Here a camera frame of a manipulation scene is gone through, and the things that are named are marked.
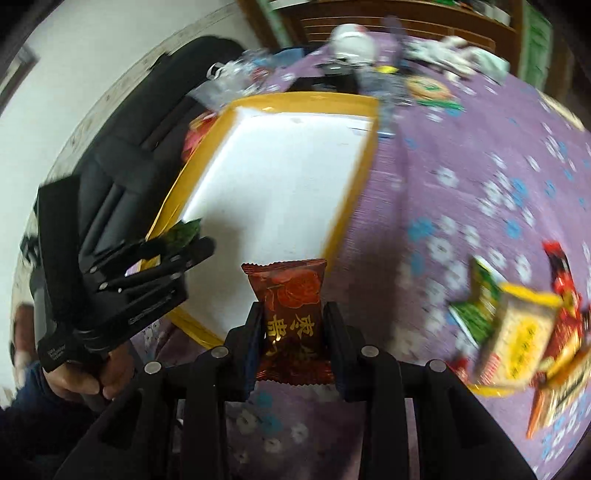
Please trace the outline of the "person's left hand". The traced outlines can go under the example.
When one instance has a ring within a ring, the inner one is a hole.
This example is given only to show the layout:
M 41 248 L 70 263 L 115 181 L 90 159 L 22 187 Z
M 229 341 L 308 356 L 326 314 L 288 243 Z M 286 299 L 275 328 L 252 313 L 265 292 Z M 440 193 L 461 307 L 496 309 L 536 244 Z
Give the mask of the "person's left hand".
M 123 344 L 108 354 L 99 374 L 90 374 L 73 363 L 66 363 L 52 372 L 43 371 L 54 394 L 68 401 L 78 401 L 83 395 L 102 394 L 105 399 L 117 397 L 131 381 L 134 358 L 129 346 Z

